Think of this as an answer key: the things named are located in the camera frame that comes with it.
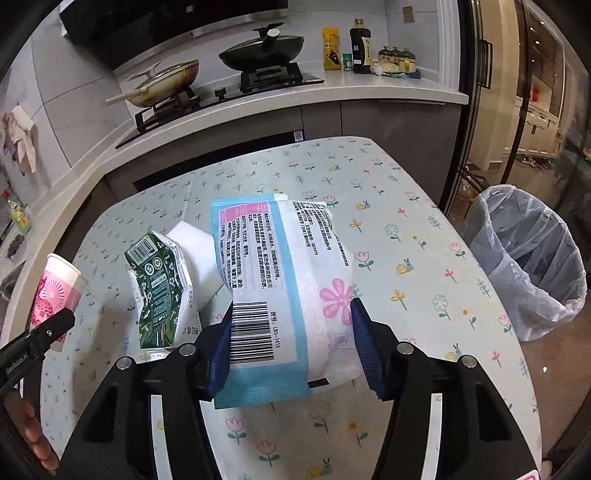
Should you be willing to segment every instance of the plastic garbage bag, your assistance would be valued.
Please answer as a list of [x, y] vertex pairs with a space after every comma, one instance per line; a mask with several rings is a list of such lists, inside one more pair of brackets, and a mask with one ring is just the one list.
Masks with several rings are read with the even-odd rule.
[[476, 197], [462, 238], [478, 260], [521, 341], [536, 340], [583, 308], [583, 260], [568, 227], [543, 202], [512, 185]]

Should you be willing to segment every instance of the screw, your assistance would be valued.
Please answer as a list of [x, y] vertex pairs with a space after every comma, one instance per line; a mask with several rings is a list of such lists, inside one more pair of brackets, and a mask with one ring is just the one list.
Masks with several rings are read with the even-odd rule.
[[182, 356], [191, 356], [195, 353], [195, 346], [192, 343], [185, 343], [181, 345], [181, 348], [178, 349], [178, 352]]
[[125, 370], [126, 368], [131, 367], [131, 358], [128, 356], [123, 356], [117, 360], [117, 368], [119, 370]]
[[396, 347], [396, 350], [398, 350], [403, 355], [410, 355], [414, 352], [414, 347], [410, 343], [401, 342]]
[[462, 363], [466, 365], [468, 368], [474, 368], [478, 365], [478, 362], [472, 355], [464, 355], [462, 357]]

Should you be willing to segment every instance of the white countertop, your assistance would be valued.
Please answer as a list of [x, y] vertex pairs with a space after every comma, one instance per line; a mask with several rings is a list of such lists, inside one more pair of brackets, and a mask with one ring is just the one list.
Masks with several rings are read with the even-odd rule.
[[101, 178], [125, 163], [169, 142], [215, 125], [257, 113], [309, 103], [356, 99], [401, 99], [465, 105], [468, 96], [432, 80], [392, 79], [352, 72], [310, 70], [324, 83], [274, 90], [234, 99], [179, 118], [116, 150], [115, 145], [134, 128], [130, 118], [103, 139], [34, 205], [33, 228], [27, 236], [27, 260], [4, 321], [0, 346], [22, 333], [27, 325], [47, 254], [54, 251], [82, 202]]

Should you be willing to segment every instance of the soy sauce bottle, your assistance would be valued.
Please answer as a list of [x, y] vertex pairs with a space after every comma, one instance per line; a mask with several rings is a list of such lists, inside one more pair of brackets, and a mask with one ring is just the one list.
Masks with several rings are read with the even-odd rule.
[[349, 30], [353, 51], [353, 72], [371, 73], [371, 32], [363, 25], [363, 18], [355, 19], [355, 26]]

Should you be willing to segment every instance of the table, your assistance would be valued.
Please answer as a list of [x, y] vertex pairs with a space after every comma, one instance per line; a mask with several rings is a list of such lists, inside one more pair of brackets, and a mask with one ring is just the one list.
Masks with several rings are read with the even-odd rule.
[[[96, 387], [122, 355], [138, 361], [136, 312], [123, 252], [150, 228], [180, 219], [210, 231], [215, 198], [286, 193], [324, 200], [335, 232], [355, 257], [354, 295], [373, 320], [427, 355], [469, 353], [504, 396], [538, 466], [541, 436], [530, 375], [511, 323], [486, 275], [416, 182], [366, 138], [327, 138], [226, 160], [138, 193], [101, 215], [74, 264], [89, 280], [62, 353], [50, 352], [41, 380], [41, 419], [58, 454]], [[201, 312], [221, 321], [223, 287]], [[333, 475], [369, 479], [391, 411], [359, 377], [309, 398], [214, 410], [203, 403], [210, 441], [227, 480]], [[441, 398], [433, 396], [423, 478], [434, 478]], [[162, 422], [154, 419], [154, 428]]]

